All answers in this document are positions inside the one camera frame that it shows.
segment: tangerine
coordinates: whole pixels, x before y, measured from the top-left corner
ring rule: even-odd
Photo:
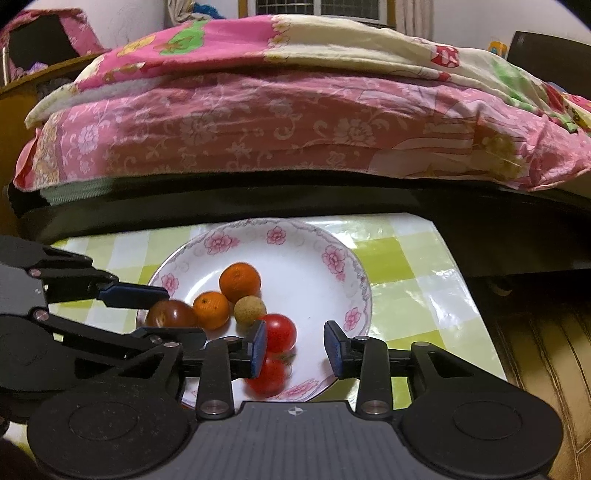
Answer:
[[[258,295],[261,276],[251,264],[238,262],[220,275],[220,290],[232,303],[250,295]]]
[[[230,318],[228,299],[218,291],[207,291],[193,302],[197,325],[204,330],[220,328]]]

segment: pink blanket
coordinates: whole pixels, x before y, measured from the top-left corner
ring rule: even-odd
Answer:
[[[19,159],[24,190],[270,168],[535,190],[591,169],[586,100],[489,52],[312,15],[149,35],[43,99],[27,125],[42,122]]]
[[[207,73],[52,114],[23,152],[15,184],[319,168],[535,190],[588,171],[590,146],[583,131],[442,82]]]

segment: green checkered tablecloth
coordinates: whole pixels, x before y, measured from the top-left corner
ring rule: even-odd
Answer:
[[[390,348],[423,340],[505,378],[486,327],[449,250],[435,226],[406,213],[299,219],[332,233],[354,250],[371,282],[371,336]],[[57,247],[92,257],[96,268],[122,281],[147,283],[160,264],[190,238],[214,228],[196,225],[116,235],[72,238]],[[52,306],[66,318],[116,332],[135,329],[136,311],[107,309],[98,301]],[[406,379],[393,378],[396,408],[410,402]],[[335,383],[317,400],[355,401],[357,380]],[[24,428],[8,437],[26,446]]]

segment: wooden floor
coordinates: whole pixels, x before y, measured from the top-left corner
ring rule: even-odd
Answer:
[[[508,380],[562,419],[551,478],[591,480],[591,271],[467,283]]]

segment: white wall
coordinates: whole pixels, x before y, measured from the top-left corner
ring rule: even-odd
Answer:
[[[197,3],[217,8],[219,14],[226,18],[238,18],[238,0],[202,0]]]
[[[433,0],[434,40],[458,47],[510,45],[516,31],[591,44],[591,31],[557,0]]]
[[[35,0],[34,8],[81,8],[106,48],[165,28],[165,0]]]

